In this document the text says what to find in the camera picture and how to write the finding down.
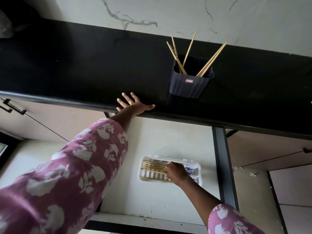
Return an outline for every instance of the floral print sleeve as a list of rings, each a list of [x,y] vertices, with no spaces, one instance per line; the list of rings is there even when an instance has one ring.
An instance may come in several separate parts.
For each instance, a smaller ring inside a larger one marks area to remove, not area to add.
[[[264,234],[228,204],[217,205],[208,220],[209,234]]]
[[[78,233],[127,153],[123,128],[101,119],[52,159],[0,190],[0,234]]]

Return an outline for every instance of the utensil holder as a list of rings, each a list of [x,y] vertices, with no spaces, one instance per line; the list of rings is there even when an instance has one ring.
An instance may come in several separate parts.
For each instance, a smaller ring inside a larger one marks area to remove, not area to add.
[[[183,62],[184,56],[179,55],[180,62]],[[186,97],[186,98],[200,98],[209,82],[214,77],[212,66],[203,75],[203,77],[195,76],[207,63],[207,59],[188,56],[184,69],[188,74],[179,73],[179,66],[174,61],[172,69],[169,93]]]

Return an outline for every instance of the chopstick box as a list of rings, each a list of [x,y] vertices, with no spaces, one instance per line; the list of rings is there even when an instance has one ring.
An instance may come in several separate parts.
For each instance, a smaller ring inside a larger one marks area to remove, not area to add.
[[[184,56],[179,55],[180,61],[183,61]],[[212,66],[203,77],[198,77],[196,74],[205,66],[207,59],[188,56],[185,63],[185,71],[188,74],[180,74],[179,66],[174,60],[174,66],[171,73],[169,93],[186,97],[200,98],[209,82],[214,77]]]

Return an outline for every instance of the black handle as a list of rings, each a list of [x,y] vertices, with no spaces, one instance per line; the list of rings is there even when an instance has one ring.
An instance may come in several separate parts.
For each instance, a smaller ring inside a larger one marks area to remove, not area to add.
[[[27,111],[26,110],[19,110],[17,107],[13,106],[12,104],[10,104],[11,99],[6,99],[4,100],[2,103],[4,103],[5,105],[7,105],[8,107],[12,108],[13,110],[17,111],[19,114],[24,115]]]
[[[312,149],[303,148],[304,153],[312,153]]]
[[[6,108],[1,107],[1,106],[0,106],[0,108],[2,108],[3,110],[5,110],[5,111],[8,112],[8,113],[11,113],[11,112],[13,111],[12,109],[6,109]]]

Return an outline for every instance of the sleeve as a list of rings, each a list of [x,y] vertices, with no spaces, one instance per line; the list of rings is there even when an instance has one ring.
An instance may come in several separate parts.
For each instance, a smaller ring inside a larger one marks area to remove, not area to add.
[[[0,190],[0,233],[78,233],[107,193],[127,149],[117,122],[95,122],[50,161]]]
[[[228,204],[217,205],[209,215],[209,234],[264,234]]]

